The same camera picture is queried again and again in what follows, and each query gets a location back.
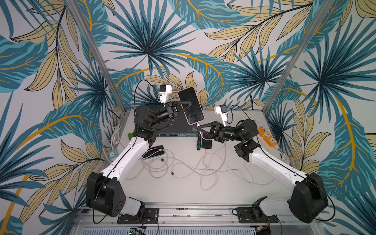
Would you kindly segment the white-edged black phone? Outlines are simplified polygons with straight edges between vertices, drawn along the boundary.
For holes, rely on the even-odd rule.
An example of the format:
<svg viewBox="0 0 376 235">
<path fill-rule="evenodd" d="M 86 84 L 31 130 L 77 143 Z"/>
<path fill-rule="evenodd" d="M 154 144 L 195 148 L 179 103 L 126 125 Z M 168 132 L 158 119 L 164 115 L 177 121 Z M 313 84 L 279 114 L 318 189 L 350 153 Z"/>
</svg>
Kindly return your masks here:
<svg viewBox="0 0 376 235">
<path fill-rule="evenodd" d="M 201 148 L 202 149 L 211 149 L 212 148 L 212 140 L 202 140 L 201 141 Z"/>
</svg>

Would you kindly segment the pink-edged black phone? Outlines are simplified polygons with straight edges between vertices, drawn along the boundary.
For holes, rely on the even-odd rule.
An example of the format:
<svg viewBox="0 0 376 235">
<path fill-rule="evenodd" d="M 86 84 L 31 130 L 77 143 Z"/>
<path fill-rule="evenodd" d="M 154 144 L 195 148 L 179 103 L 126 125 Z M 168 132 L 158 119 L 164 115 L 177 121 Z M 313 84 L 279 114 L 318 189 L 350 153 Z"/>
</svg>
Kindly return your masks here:
<svg viewBox="0 0 376 235">
<path fill-rule="evenodd" d="M 183 106 L 183 108 L 190 107 L 193 110 L 191 116 L 186 116 L 189 125 L 194 125 L 204 120 L 204 114 L 193 87 L 179 91 L 178 97 L 180 101 L 190 101 L 192 103 L 191 106 Z"/>
</svg>

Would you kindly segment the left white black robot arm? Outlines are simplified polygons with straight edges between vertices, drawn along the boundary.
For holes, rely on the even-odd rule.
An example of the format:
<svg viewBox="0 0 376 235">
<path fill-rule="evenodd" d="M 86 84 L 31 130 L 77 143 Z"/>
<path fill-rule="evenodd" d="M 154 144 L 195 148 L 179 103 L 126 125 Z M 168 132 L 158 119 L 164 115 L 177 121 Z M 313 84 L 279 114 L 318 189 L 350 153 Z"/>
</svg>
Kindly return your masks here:
<svg viewBox="0 0 376 235">
<path fill-rule="evenodd" d="M 157 127 L 180 117 L 191 106 L 190 101 L 169 101 L 155 111 L 144 105 L 136 107 L 134 110 L 135 136 L 108 167 L 101 173 L 91 173 L 87 179 L 87 207 L 111 217 L 119 214 L 142 217 L 143 203 L 127 197 L 122 182 L 137 161 L 154 144 Z"/>
</svg>

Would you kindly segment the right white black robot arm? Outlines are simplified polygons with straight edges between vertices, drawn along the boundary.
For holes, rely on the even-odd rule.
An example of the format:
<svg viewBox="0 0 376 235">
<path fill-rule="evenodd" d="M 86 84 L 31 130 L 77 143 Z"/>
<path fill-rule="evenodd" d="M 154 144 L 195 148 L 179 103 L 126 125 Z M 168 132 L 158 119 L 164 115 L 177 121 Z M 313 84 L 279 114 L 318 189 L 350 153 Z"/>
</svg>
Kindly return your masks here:
<svg viewBox="0 0 376 235">
<path fill-rule="evenodd" d="M 254 137 L 258 135 L 254 120 L 242 120 L 235 127 L 213 121 L 199 126 L 198 131 L 216 142 L 238 141 L 234 148 L 239 157 L 260 167 L 289 190 L 288 197 L 260 198 L 253 205 L 257 214 L 293 215 L 299 221 L 309 224 L 331 202 L 318 174 L 307 174 L 295 169 L 272 156 L 254 141 Z"/>
</svg>

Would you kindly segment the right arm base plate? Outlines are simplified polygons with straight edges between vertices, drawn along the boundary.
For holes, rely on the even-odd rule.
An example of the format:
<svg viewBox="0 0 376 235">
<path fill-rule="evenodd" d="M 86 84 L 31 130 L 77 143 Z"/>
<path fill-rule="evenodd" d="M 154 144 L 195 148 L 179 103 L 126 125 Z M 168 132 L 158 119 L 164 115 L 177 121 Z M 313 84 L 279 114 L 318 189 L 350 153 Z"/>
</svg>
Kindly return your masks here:
<svg viewBox="0 0 376 235">
<path fill-rule="evenodd" d="M 269 224 L 279 223 L 275 215 L 267 216 L 260 209 L 254 207 L 235 208 L 232 214 L 238 218 L 240 224 Z"/>
</svg>

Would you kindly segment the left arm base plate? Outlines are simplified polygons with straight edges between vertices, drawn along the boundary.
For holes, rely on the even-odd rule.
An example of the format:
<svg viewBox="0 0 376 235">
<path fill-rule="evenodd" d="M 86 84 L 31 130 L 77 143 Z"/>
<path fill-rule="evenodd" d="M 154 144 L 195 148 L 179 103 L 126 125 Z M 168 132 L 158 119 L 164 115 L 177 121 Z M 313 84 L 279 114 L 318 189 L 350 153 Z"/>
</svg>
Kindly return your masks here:
<svg viewBox="0 0 376 235">
<path fill-rule="evenodd" d="M 120 225 L 136 225 L 136 224 L 152 224 L 156 225 L 159 218 L 159 208 L 141 208 L 136 215 L 128 215 L 120 213 L 118 215 L 117 224 Z"/>
</svg>

